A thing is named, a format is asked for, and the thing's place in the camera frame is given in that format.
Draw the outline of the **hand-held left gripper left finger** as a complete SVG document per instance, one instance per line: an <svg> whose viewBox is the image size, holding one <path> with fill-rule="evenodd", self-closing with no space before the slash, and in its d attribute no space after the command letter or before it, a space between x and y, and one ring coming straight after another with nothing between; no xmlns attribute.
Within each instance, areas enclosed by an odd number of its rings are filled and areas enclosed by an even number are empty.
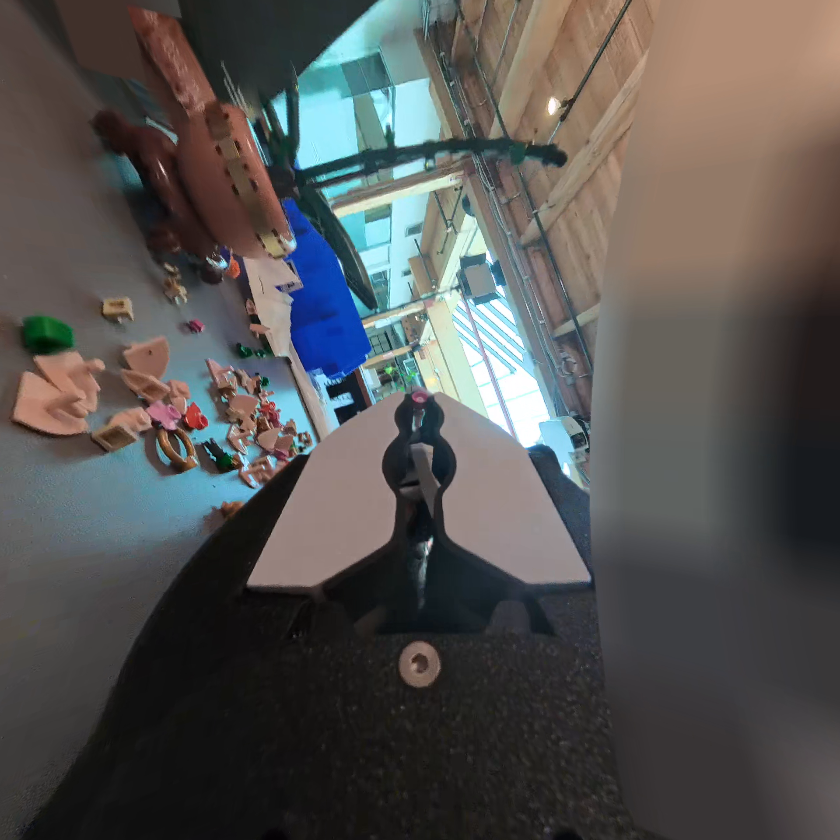
<svg viewBox="0 0 840 840"><path fill-rule="evenodd" d="M411 453L428 392L398 392L367 408L312 451L247 587L314 595L383 549L397 503L418 483Z"/></svg>

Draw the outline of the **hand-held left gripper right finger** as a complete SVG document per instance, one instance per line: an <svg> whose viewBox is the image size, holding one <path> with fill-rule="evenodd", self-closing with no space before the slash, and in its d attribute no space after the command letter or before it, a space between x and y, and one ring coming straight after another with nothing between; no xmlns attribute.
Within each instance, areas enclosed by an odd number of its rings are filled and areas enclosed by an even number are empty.
<svg viewBox="0 0 840 840"><path fill-rule="evenodd" d="M435 572L462 592L552 592L592 584L525 447L444 394L426 398L425 434Z"/></svg>

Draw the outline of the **grey brick stem pink tip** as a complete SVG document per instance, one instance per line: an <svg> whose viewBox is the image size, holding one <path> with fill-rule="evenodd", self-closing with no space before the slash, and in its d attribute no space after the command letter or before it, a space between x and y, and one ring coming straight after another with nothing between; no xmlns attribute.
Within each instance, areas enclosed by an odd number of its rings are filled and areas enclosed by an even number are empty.
<svg viewBox="0 0 840 840"><path fill-rule="evenodd" d="M415 483L419 487L429 515L434 515L439 492L439 481L434 475L434 447L423 440L422 427L430 395L423 388L411 394L413 418L409 437L409 453L413 462Z"/></svg>

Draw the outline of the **blue plastic bin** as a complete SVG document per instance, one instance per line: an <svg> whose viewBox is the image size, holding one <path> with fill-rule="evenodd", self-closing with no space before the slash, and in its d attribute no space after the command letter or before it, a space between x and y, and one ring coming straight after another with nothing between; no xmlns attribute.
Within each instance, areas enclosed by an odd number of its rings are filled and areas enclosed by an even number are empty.
<svg viewBox="0 0 840 840"><path fill-rule="evenodd" d="M338 257L294 200L282 206L296 239L285 262L301 283L290 292L291 343L308 373L342 379L366 361L371 343Z"/></svg>

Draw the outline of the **ceiling heater unit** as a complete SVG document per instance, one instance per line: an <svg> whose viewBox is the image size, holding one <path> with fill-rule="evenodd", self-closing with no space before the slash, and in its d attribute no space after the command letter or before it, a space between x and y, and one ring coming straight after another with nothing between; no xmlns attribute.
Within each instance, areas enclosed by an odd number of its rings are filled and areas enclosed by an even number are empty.
<svg viewBox="0 0 840 840"><path fill-rule="evenodd" d="M486 254L461 257L456 277L462 297L476 306L504 297L507 281L501 263Z"/></svg>

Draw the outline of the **pile of loose brick pieces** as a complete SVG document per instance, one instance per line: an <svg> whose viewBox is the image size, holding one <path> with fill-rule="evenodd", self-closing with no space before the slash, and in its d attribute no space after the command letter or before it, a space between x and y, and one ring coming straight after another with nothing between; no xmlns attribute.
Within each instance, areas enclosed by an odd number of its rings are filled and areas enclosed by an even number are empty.
<svg viewBox="0 0 840 840"><path fill-rule="evenodd" d="M301 286L298 276L292 268L290 270L291 279L279 286L286 293ZM236 343L235 359L240 363L255 364L280 358L251 332L251 325L257 322L250 314L252 307L253 302L247 297L245 313L253 346ZM289 363L286 358L280 359ZM99 409L101 387L98 378L106 372L106 365L100 359L86 359L75 349L34 354L36 370L20 375L10 419L29 431L52 438L87 434L108 454L138 444L142 436L154 433L154 452L162 465L172 472L161 460L156 431L159 427L181 427L189 434L195 449L197 445L204 451L218 473L236 474L252 490L263 487L293 460L307 455L315 445L311 433L294 417L284 418L270 379L256 370L205 359L208 397L218 413L218 422L225 424L226 434L223 440L212 437L198 440L211 430L211 412L203 410L185 380L167 378L172 362L168 339L158 336L129 344L122 352L122 360L118 376L135 397L136 405L113 414L100 427L91 429L89 417ZM290 363L289 366L296 384L307 378L306 372L297 373ZM182 424L182 415L193 402L209 421L207 429L200 432L190 432ZM196 455L199 467L201 460L197 449Z"/></svg>

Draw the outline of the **green brick piece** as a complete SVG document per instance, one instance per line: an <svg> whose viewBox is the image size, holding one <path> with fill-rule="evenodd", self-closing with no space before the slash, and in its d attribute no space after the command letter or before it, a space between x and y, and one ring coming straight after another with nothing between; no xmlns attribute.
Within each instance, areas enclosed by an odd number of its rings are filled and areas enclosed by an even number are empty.
<svg viewBox="0 0 840 840"><path fill-rule="evenodd" d="M32 354L55 354L74 350L70 325L49 316L30 316L22 321L22 341Z"/></svg>

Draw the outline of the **brick orchid in pink pot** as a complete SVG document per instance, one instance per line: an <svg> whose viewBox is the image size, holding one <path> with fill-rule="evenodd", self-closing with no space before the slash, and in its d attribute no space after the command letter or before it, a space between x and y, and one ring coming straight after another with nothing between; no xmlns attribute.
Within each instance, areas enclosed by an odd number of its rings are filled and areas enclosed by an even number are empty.
<svg viewBox="0 0 840 840"><path fill-rule="evenodd" d="M288 131L267 113L253 129L245 111L214 99L187 117L177 143L161 130L133 124L113 110L96 113L93 132L108 151L131 162L164 209L164 222L148 236L151 251L186 253L201 265L205 282L219 282L222 247L252 259L279 260L296 252L301 237L292 232L283 206L294 200L337 256L351 292L374 309L375 291L367 270L322 194L324 188L447 154L507 157L514 164L531 159L556 167L569 159L553 143L510 138L398 145L389 130L382 148L299 170L294 165L299 96L293 90L287 95Z"/></svg>

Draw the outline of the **orchid set box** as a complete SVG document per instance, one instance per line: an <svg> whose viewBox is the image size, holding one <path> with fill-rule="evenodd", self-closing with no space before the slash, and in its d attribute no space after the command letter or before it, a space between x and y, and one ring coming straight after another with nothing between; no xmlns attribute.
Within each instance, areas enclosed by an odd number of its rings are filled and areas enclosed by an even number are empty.
<svg viewBox="0 0 840 840"><path fill-rule="evenodd" d="M290 88L374 1L185 1L180 15L129 2L146 84L175 138L207 104L249 113Z"/></svg>

